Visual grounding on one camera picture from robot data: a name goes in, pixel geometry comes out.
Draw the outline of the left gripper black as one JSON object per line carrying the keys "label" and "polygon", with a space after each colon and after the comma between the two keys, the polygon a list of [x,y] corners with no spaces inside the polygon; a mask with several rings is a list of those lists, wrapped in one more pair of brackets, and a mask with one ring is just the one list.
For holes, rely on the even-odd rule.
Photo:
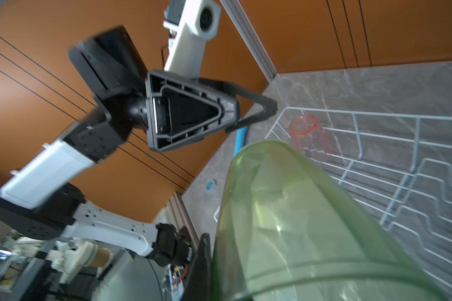
{"label": "left gripper black", "polygon": [[[149,148],[158,153],[193,144],[208,135],[226,134],[265,121],[277,112],[277,101],[233,82],[189,79],[153,70],[146,81]],[[241,96],[263,107],[240,119]]]}

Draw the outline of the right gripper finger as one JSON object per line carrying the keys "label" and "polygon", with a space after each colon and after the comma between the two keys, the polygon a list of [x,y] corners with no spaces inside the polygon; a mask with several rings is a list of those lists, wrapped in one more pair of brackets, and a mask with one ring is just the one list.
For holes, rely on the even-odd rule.
{"label": "right gripper finger", "polygon": [[185,289],[180,299],[181,301],[211,300],[212,254],[210,235],[204,233],[200,237],[199,242],[192,266],[188,272]]}

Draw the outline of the pink transparent cup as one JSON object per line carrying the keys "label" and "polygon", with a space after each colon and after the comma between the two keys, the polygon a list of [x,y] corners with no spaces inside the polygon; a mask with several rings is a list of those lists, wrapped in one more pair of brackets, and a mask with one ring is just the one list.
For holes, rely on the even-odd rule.
{"label": "pink transparent cup", "polygon": [[333,152],[331,139],[314,115],[305,114],[295,117],[288,129],[291,144],[297,150],[319,163],[329,160]]}

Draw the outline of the green transparent cup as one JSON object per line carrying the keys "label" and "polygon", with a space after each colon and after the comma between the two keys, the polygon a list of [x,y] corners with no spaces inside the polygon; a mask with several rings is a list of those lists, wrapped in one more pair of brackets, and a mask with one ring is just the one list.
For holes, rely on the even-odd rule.
{"label": "green transparent cup", "polygon": [[446,300],[324,170],[264,140],[233,159],[212,263],[212,300]]}

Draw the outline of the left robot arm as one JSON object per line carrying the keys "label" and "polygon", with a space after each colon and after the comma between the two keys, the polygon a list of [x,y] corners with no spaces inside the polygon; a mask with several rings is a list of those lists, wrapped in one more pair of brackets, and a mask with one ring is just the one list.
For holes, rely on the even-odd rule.
{"label": "left robot arm", "polygon": [[37,240],[88,238],[117,245],[159,266],[191,264],[186,229],[140,223],[85,199],[71,180],[107,159],[134,129],[158,153],[266,120],[277,102],[232,82],[148,70],[124,26],[83,40],[69,52],[96,108],[0,188],[0,220]]}

